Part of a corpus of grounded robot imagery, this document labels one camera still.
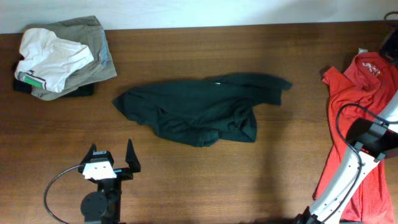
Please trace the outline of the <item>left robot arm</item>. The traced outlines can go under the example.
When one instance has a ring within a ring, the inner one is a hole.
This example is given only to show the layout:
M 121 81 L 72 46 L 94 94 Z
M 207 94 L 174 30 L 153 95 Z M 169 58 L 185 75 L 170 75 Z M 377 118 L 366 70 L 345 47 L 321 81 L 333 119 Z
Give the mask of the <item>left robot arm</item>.
M 121 220 L 122 182 L 132 180 L 141 171 L 141 165 L 131 140 L 127 142 L 127 167 L 115 169 L 109 151 L 98 151 L 92 144 L 80 162 L 79 173 L 96 184 L 97 189 L 84 197 L 80 210 L 85 223 L 118 224 Z

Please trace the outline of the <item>dark green t-shirt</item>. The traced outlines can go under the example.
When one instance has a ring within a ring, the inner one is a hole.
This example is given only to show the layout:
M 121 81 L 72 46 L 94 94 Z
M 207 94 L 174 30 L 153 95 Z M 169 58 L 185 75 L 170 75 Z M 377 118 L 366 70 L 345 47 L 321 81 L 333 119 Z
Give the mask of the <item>dark green t-shirt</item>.
M 137 86 L 115 98 L 113 105 L 160 138 L 208 147 L 220 139 L 255 142 L 253 108 L 280 105 L 283 91 L 291 87 L 291 82 L 264 73 L 231 73 Z

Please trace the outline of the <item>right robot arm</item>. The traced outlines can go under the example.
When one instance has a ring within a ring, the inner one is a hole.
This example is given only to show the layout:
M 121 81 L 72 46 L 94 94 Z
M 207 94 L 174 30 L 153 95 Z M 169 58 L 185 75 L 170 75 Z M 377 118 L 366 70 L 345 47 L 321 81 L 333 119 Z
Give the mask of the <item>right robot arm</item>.
M 394 223 L 384 161 L 397 155 L 397 32 L 323 74 L 333 147 L 315 201 L 295 223 Z

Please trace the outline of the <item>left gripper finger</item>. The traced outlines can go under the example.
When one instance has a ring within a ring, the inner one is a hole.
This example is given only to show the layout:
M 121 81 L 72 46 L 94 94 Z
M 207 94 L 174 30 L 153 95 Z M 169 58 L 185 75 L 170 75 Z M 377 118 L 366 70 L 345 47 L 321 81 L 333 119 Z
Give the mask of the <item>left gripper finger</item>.
M 132 173 L 141 171 L 141 164 L 136 156 L 132 140 L 128 139 L 125 162 L 128 164 Z
M 93 154 L 96 152 L 96 144 L 92 144 L 89 151 L 87 152 L 87 154 L 84 156 L 84 158 L 82 159 L 82 161 L 80 162 L 80 164 L 86 164 L 89 163 L 91 160 L 91 157 L 93 156 Z

